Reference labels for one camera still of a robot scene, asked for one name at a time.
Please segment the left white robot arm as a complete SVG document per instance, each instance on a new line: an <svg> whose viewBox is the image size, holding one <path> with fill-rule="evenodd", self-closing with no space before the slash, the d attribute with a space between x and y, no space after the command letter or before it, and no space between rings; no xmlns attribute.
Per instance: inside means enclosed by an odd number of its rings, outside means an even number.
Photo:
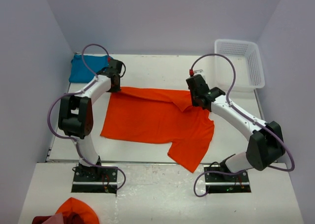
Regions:
<svg viewBox="0 0 315 224"><path fill-rule="evenodd" d="M102 68L80 91L68 93L61 98L58 127L65 139L73 141L79 155L79 165L91 181L102 177L100 156L93 145L91 132L94 126L93 104L104 93L121 90L121 73L126 69L122 61L110 59L108 66Z"/></svg>

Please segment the orange t shirt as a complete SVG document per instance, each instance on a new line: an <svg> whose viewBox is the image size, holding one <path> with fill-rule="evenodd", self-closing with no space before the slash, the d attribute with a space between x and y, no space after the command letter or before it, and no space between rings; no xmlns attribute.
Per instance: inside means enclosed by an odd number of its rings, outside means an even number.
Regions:
<svg viewBox="0 0 315 224"><path fill-rule="evenodd" d="M151 144L171 143L167 155L194 173L215 132L209 111L181 90L122 87L112 93L100 135Z"/></svg>

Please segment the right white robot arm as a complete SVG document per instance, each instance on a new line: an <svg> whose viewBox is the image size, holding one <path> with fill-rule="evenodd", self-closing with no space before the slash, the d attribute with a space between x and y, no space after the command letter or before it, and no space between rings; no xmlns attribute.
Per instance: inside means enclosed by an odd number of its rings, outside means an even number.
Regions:
<svg viewBox="0 0 315 224"><path fill-rule="evenodd" d="M234 104L228 95L206 84L200 74L186 80L190 91L192 105L214 113L234 126L248 141L245 152L231 155L220 163L220 177L231 181L237 172L256 169L263 171L285 154L282 145L283 136L278 123L258 119Z"/></svg>

